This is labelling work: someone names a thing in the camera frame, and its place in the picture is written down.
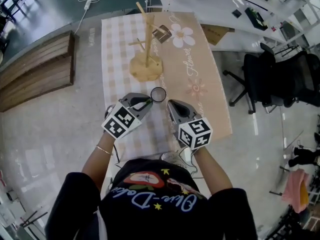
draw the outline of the desk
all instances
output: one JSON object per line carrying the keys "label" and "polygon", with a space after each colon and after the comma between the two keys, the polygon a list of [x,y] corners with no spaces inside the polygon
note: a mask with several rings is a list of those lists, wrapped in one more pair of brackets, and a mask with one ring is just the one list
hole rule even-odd
{"label": "desk", "polygon": [[102,20],[101,62],[104,102],[107,108],[126,94],[150,95],[155,87],[163,87],[167,97],[153,104],[142,119],[142,126],[118,139],[115,146],[122,161],[179,149],[173,136],[174,125],[167,110],[169,99],[191,104],[207,117],[212,140],[232,133],[228,105],[219,72],[203,30],[192,12],[155,12],[154,23],[172,30],[172,38],[160,44],[153,40],[151,52],[159,55],[163,74],[156,81],[138,82],[129,73],[129,63],[138,45],[128,45],[137,38],[145,39],[141,14]]}

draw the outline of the floor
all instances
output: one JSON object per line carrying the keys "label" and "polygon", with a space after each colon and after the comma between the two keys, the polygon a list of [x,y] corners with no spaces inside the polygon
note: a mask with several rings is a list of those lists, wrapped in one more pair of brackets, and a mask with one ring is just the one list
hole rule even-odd
{"label": "floor", "polygon": [[[0,114],[0,167],[28,212],[51,209],[66,174],[82,169],[103,132],[100,20],[86,20],[78,35],[74,85]],[[244,54],[213,55],[227,100],[234,99],[242,87],[221,72],[241,75]],[[212,142],[208,150],[233,186],[246,190],[256,226],[271,227],[287,207],[279,196],[269,193],[283,191],[286,174],[279,166],[286,163],[284,155],[291,153],[296,138],[304,146],[315,147],[319,109],[297,103],[266,114],[258,104],[257,113],[249,115],[243,98],[229,112],[233,134]],[[314,170],[313,165],[303,168],[310,173]],[[47,219],[48,215],[39,220],[42,230]]]}
{"label": "floor", "polygon": [[[85,12],[85,2],[78,2],[78,0],[24,1],[21,8],[27,17],[20,11],[17,12],[14,15],[17,24],[8,22],[1,36],[10,40],[1,66],[34,41],[66,25],[80,21]],[[91,4],[84,18],[121,10],[129,12],[132,8],[137,8],[136,2],[140,2],[142,6],[145,5],[145,0],[100,0]],[[160,5],[161,2],[160,0],[152,0],[152,4]]]}

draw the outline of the yellow star print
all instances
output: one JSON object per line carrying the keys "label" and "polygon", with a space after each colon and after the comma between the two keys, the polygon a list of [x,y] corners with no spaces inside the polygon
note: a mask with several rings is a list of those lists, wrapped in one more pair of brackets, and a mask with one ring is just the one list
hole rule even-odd
{"label": "yellow star print", "polygon": [[164,175],[166,175],[166,174],[169,175],[169,170],[170,169],[161,169],[161,171],[163,172]]}
{"label": "yellow star print", "polygon": [[185,195],[188,195],[188,194],[189,194],[189,192],[186,191],[186,189],[184,189],[184,190],[182,191],[182,193],[185,194]]}
{"label": "yellow star print", "polygon": [[157,210],[162,210],[161,204],[158,204],[158,203],[154,204],[154,208]]}

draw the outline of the cardboard box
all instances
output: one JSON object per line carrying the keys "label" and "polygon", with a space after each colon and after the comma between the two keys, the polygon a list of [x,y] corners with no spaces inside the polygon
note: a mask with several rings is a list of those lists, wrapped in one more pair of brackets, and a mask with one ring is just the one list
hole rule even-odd
{"label": "cardboard box", "polygon": [[201,27],[208,42],[214,46],[219,43],[219,41],[225,36],[226,33],[235,32],[234,28],[224,26],[201,24]]}

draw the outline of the power strip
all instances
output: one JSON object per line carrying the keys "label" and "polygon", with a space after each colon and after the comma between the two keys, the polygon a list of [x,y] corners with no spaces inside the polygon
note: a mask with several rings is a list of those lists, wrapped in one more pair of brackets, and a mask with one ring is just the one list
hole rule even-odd
{"label": "power strip", "polygon": [[86,2],[85,2],[85,6],[84,6],[84,9],[87,11],[87,10],[89,10],[89,7],[90,7],[90,4],[91,4],[91,1],[92,0],[87,0]]}

